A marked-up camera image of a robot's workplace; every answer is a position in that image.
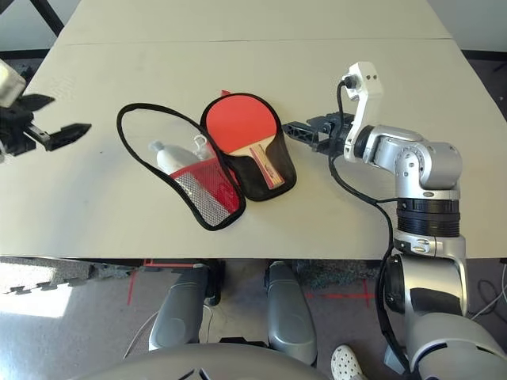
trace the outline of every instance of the white table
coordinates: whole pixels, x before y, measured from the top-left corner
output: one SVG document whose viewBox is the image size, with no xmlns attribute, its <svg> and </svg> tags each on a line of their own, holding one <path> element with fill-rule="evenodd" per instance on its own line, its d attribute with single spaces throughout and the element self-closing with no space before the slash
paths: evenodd
<svg viewBox="0 0 507 380">
<path fill-rule="evenodd" d="M 198 121 L 221 89 L 265 98 L 282 122 L 304 121 L 334 111 L 337 79 L 368 60 L 383 81 L 382 124 L 459 148 L 468 256 L 504 256 L 507 125 L 429 6 L 296 3 L 82 0 L 28 91 L 57 98 L 36 114 L 38 127 L 93 126 L 72 146 L 0 167 L 0 254 L 379 259 L 381 215 L 342 191 L 308 146 L 286 138 L 298 174 L 290 192 L 247 202 L 233 225 L 208 232 L 116 135 L 125 104 L 166 105 Z M 340 170 L 373 196 L 394 194 L 388 173 Z"/>
</svg>

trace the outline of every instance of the ping pong paddle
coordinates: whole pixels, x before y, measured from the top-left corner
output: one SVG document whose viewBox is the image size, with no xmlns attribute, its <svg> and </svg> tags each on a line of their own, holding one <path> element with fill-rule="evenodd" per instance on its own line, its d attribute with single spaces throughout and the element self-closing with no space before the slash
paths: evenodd
<svg viewBox="0 0 507 380">
<path fill-rule="evenodd" d="M 265 153 L 275 139 L 276 120 L 261 101 L 241 94 L 224 97 L 208 110 L 206 125 L 224 153 L 254 159 L 269 189 L 285 182 Z"/>
</svg>

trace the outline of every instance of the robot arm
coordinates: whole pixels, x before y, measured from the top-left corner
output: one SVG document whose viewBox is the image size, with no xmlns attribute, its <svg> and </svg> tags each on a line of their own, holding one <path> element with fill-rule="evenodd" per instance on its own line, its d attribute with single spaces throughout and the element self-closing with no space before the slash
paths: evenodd
<svg viewBox="0 0 507 380">
<path fill-rule="evenodd" d="M 421 378 L 501 378 L 504 352 L 481 326 L 466 319 L 465 238 L 459 234 L 462 160 L 446 142 L 377 124 L 383 94 L 371 63 L 343 77 L 358 100 L 343 155 L 395 176 L 398 227 L 385 271 L 386 304 L 405 315 L 410 371 Z"/>
<path fill-rule="evenodd" d="M 7 154 L 18 156 L 41 144 L 53 151 L 80 139 L 90 124 L 74 123 L 52 134 L 33 125 L 33 112 L 55 99 L 39 94 L 21 95 L 25 80 L 0 59 L 0 163 Z"/>
</svg>

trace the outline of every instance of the person's foot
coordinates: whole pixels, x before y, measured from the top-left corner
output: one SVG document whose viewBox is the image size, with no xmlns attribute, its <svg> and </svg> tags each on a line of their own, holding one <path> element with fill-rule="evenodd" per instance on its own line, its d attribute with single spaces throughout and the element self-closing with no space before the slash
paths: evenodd
<svg viewBox="0 0 507 380">
<path fill-rule="evenodd" d="M 334 380 L 351 380 L 354 376 L 363 374 L 354 351 L 346 344 L 342 344 L 334 350 L 333 356 L 331 356 L 331 371 Z"/>
</svg>

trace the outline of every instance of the paddle handle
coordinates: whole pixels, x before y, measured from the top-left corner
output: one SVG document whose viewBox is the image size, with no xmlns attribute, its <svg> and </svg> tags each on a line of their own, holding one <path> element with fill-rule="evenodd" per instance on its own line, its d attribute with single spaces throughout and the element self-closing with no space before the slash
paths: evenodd
<svg viewBox="0 0 507 380">
<path fill-rule="evenodd" d="M 261 144 L 252 145 L 250 147 L 250 153 L 261 170 L 262 176 L 269 189 L 278 188 L 284 184 L 284 178 L 276 171 L 268 156 L 266 156 Z"/>
</svg>

